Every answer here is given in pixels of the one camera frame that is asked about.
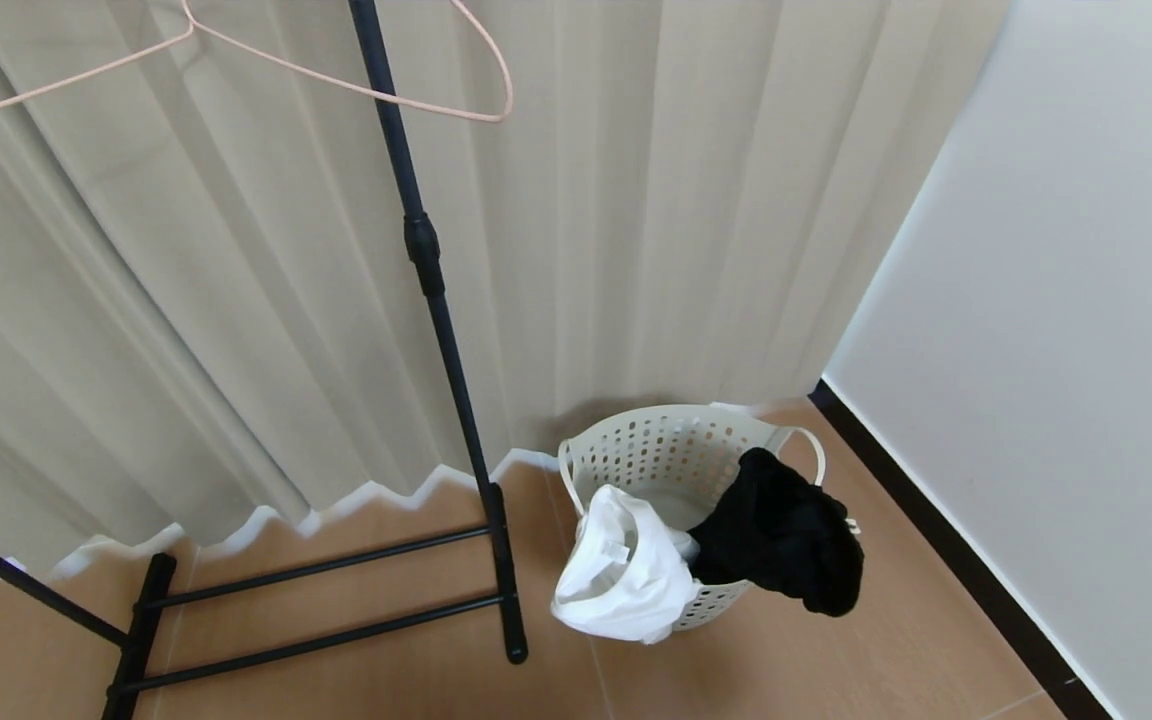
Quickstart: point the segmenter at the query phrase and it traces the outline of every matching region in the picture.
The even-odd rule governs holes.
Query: floor
[[[505,659],[495,609],[467,614],[215,679],[144,694],[138,720],[166,719],[803,719],[1059,720],[1060,711],[910,521],[809,404],[767,416],[804,425],[829,457],[826,488],[864,535],[852,614],[808,614],[750,591],[722,617],[645,647],[589,638],[550,617],[575,515],[556,477],[502,469],[526,637]],[[785,458],[808,471],[794,441]],[[271,521],[230,555],[181,541],[174,591],[475,524],[470,488],[440,484],[420,511],[384,501],[310,538]],[[196,602],[164,616],[151,670],[179,669],[492,591],[485,538]],[[146,559],[105,553],[58,586],[124,626]],[[0,583],[0,720],[100,715],[118,657]]]

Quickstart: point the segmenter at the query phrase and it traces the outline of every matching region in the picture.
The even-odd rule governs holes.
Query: wire hanger
[[[482,123],[499,123],[500,120],[507,119],[509,113],[511,113],[513,111],[513,77],[509,77],[509,67],[505,61],[505,56],[500,54],[500,48],[497,46],[495,40],[493,40],[492,35],[490,35],[488,31],[486,31],[486,28],[483,26],[483,23],[480,23],[479,20],[473,16],[473,13],[470,13],[470,9],[465,7],[465,3],[463,3],[462,0],[448,0],[448,1],[449,3],[452,3],[453,8],[456,8],[461,13],[461,15],[463,15],[463,17],[468,20],[468,23],[470,23],[471,26],[473,26],[475,31],[479,33],[479,37],[483,38],[486,45],[488,45],[488,50],[492,50],[492,55],[495,56],[497,67],[500,69],[500,78],[503,79],[503,108],[498,114],[473,113],[473,111],[470,109],[447,108],[447,106],[444,105],[434,105],[433,103],[411,100],[408,99],[408,97],[388,94],[388,92],[378,92],[371,90],[371,88],[355,85],[355,83],[351,82],[346,82],[340,78],[326,76],[326,74],[311,70],[310,68],[301,67],[301,65],[289,63],[289,61],[283,60],[282,58],[278,58],[275,55],[271,55],[270,53],[265,53],[264,50],[257,50],[251,45],[244,44],[243,41],[234,40],[233,37],[229,37],[228,35],[218,31],[218,29],[205,26],[204,23],[198,22],[198,20],[194,17],[194,10],[189,8],[189,0],[180,0],[180,9],[183,10],[184,17],[188,20],[189,24],[184,29],[184,32],[180,33],[179,36],[170,37],[168,38],[168,40],[159,41],[159,44],[154,46],[150,46],[146,47],[145,50],[137,51],[137,53],[132,53],[131,55],[128,55],[126,58],[114,60],[113,63],[101,65],[101,67],[99,68],[92,68],[88,71],[78,73],[77,76],[56,81],[54,83],[51,83],[51,85],[36,88],[35,90],[22,92],[22,94],[15,94],[14,97],[8,97],[8,99],[0,100],[0,109],[10,108],[10,106],[13,105],[18,105],[20,103],[23,103],[25,100],[32,100],[36,97],[48,94],[52,91],[60,90],[60,88],[67,88],[69,85],[74,85],[74,83],[78,83],[88,78],[93,78],[96,76],[99,76],[99,74],[108,73],[109,70],[123,67],[123,65],[134,63],[134,61],[147,58],[157,53],[157,51],[159,50],[167,50],[173,45],[177,45],[180,41],[188,40],[189,37],[194,36],[195,31],[202,31],[212,37],[215,37],[217,40],[227,41],[229,45],[238,47],[238,50],[243,50],[247,53],[257,55],[257,58],[268,60],[271,63],[274,65],[281,65],[283,68],[293,70],[294,73],[301,73],[302,76],[311,77],[317,81],[323,81],[329,83],[331,85],[343,88],[344,90],[358,92],[358,94],[374,97],[377,100],[385,100],[387,103],[393,103],[396,105],[406,105],[408,106],[408,108],[424,109],[427,111],[429,113],[435,113],[439,115],[449,115],[449,118],[475,120],[475,122],[482,122]]]

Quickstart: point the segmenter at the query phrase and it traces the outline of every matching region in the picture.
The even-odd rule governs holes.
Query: baseboard
[[[1029,667],[1044,691],[1070,720],[1112,720],[1112,714],[1089,691],[1078,674],[1056,651],[1055,644],[1016,602],[1005,584],[988,569],[954,525],[915,487],[914,480],[888,454],[882,444],[856,419],[856,415],[820,381],[810,395],[813,406],[861,457],[865,468],[882,484],[887,495],[914,522],[941,560],[963,583],[973,600],[1002,634],[1020,660]]]

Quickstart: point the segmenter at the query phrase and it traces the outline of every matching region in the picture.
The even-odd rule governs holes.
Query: curtain fold
[[[343,1],[195,8],[365,83]],[[1006,2],[473,9],[515,114],[404,120],[494,465],[621,406],[812,387]],[[447,5],[380,13],[401,94],[502,100]],[[175,0],[0,3],[0,97],[182,26]],[[439,462],[468,467],[366,97],[200,37],[0,111],[0,551],[215,541]]]

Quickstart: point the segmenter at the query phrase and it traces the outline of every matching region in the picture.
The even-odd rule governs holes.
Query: white wall
[[[1152,720],[1152,0],[1016,0],[826,377]]]

